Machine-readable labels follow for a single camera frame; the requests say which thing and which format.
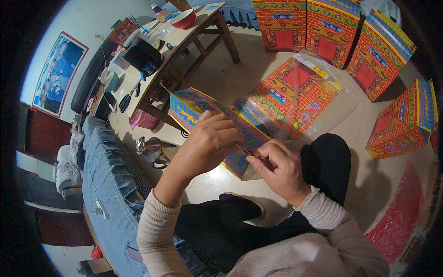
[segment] framed photo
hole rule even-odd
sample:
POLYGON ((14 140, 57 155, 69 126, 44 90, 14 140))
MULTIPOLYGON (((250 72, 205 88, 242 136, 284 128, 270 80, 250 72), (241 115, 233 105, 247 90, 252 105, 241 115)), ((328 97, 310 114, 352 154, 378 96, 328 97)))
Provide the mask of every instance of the framed photo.
POLYGON ((66 92, 88 50, 86 45, 61 32, 40 74, 32 101, 33 107, 60 118, 66 92))

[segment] tabletop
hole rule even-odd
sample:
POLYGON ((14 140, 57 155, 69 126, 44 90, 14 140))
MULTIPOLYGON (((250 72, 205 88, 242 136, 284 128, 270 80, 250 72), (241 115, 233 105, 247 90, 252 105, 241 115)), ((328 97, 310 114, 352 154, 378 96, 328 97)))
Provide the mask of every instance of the tabletop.
MULTIPOLYGON (((209 18, 211 18, 211 16, 213 16, 216 12, 218 12, 224 5, 226 5, 226 2, 193 7, 197 16, 195 21, 195 26, 187 30, 177 29, 174 33, 172 33, 171 36, 169 36, 166 39, 166 42, 170 43, 173 46, 172 50, 169 50, 166 46, 164 46, 160 50, 160 53, 164 57, 162 65, 153 75, 146 77, 146 81, 140 82, 141 84, 140 95, 138 97, 135 97, 135 92, 132 94, 131 101, 129 103, 128 108, 125 111, 125 114, 127 114, 129 117, 132 116, 134 111, 138 108, 143 97, 145 97, 145 95, 150 91, 150 89, 154 89, 151 88, 152 83, 155 80, 155 78, 159 75, 161 70, 164 68, 164 66, 169 62, 170 57, 173 56, 173 54, 179 49, 179 47, 183 44, 183 42, 186 41, 186 39, 188 39, 192 35, 192 33, 198 29, 198 27, 203 25, 209 18)), ((114 93, 112 93, 118 103, 120 103, 120 101, 126 94, 129 94, 131 92, 131 90, 140 80, 140 72, 135 67, 129 66, 127 70, 124 70, 121 74, 119 74, 119 78, 122 79, 122 83, 120 87, 114 93)))

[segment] red glitter paper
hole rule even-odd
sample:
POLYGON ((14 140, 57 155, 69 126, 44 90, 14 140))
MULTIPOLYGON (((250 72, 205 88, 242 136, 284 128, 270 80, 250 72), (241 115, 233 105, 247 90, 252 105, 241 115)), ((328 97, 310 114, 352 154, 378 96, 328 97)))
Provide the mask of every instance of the red glitter paper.
POLYGON ((366 236, 391 265, 403 252, 418 222, 423 193, 417 171, 406 164, 400 186, 383 218, 366 236))

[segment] black pants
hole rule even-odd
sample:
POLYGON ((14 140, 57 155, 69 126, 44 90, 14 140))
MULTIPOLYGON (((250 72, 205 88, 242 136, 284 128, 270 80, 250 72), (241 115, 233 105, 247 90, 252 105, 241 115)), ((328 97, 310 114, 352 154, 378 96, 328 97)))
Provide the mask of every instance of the black pants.
MULTIPOLYGON (((351 154, 337 135, 324 134, 301 152, 303 179, 343 206, 351 169, 351 154)), ((260 215, 252 201, 222 194, 220 200, 182 206, 175 234, 188 243, 235 263, 243 254, 294 236, 315 232, 301 215, 263 228, 244 223, 260 215)))

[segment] person's left hand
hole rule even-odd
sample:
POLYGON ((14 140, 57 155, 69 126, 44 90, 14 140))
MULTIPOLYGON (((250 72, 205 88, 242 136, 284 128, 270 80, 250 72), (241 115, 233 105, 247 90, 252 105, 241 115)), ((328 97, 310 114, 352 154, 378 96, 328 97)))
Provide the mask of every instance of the person's left hand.
POLYGON ((226 114, 206 110, 166 168, 180 179, 192 179, 216 168, 243 145, 243 136, 226 114))

